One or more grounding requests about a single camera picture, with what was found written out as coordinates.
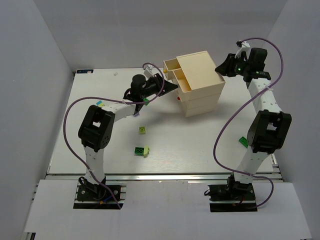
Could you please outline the cream plastic drawer cabinet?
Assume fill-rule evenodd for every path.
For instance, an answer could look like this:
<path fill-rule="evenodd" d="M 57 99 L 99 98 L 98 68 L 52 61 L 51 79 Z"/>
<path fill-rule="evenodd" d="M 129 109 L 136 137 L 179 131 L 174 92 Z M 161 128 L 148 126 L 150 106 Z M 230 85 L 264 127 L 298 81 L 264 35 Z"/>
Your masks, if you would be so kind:
<path fill-rule="evenodd" d="M 187 103 L 185 117 L 193 117 L 212 112 L 218 105 L 225 86 L 224 78 L 216 71 L 216 64 L 207 51 L 195 52 L 176 57 L 191 91 L 182 92 L 174 78 L 173 71 L 166 78 L 178 85 L 176 89 Z"/>

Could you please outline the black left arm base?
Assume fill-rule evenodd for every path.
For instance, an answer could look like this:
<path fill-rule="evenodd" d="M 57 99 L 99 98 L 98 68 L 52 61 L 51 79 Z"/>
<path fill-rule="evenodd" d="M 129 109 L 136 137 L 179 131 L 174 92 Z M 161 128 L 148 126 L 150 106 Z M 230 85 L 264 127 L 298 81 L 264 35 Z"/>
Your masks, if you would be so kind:
<path fill-rule="evenodd" d="M 81 176 L 78 179 L 73 209 L 82 210 L 120 210 L 126 197 L 126 186 L 107 185 L 112 194 L 100 184 L 93 184 Z"/>

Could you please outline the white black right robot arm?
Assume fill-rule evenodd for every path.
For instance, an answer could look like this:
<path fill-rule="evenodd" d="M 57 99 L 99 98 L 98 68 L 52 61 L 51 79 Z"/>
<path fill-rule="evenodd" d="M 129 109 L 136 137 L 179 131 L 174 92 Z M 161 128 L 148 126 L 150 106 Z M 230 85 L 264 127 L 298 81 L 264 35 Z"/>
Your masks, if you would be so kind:
<path fill-rule="evenodd" d="M 246 153 L 231 178 L 241 187 L 251 184 L 263 161 L 282 148 L 292 122 L 274 97 L 271 76 L 264 70 L 267 55 L 263 48 L 243 46 L 215 68 L 224 77 L 242 76 L 256 111 L 246 137 Z"/>

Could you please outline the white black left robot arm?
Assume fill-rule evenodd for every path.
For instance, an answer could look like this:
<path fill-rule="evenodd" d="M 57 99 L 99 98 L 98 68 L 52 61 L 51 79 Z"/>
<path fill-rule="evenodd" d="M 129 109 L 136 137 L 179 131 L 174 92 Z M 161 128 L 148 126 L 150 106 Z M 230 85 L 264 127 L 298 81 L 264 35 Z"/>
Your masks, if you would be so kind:
<path fill-rule="evenodd" d="M 177 88 L 178 85 L 164 80 L 158 73 L 148 78 L 136 74 L 132 77 L 130 88 L 124 92 L 123 98 L 128 103 L 115 103 L 104 108 L 96 105 L 89 107 L 78 131 L 89 166 L 85 174 L 87 182 L 105 183 L 104 148 L 111 140 L 114 123 L 139 113 L 146 98 L 156 94 L 161 97 Z"/>

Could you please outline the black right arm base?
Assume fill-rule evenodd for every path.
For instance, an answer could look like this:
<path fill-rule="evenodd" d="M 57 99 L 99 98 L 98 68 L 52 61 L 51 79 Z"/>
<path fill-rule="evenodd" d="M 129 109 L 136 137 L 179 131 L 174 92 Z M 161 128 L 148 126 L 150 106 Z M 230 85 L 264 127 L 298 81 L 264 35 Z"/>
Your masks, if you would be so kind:
<path fill-rule="evenodd" d="M 212 213 L 244 213 L 258 210 L 256 196 L 251 183 L 236 181 L 231 175 L 226 184 L 211 184 L 203 193 L 209 197 Z"/>

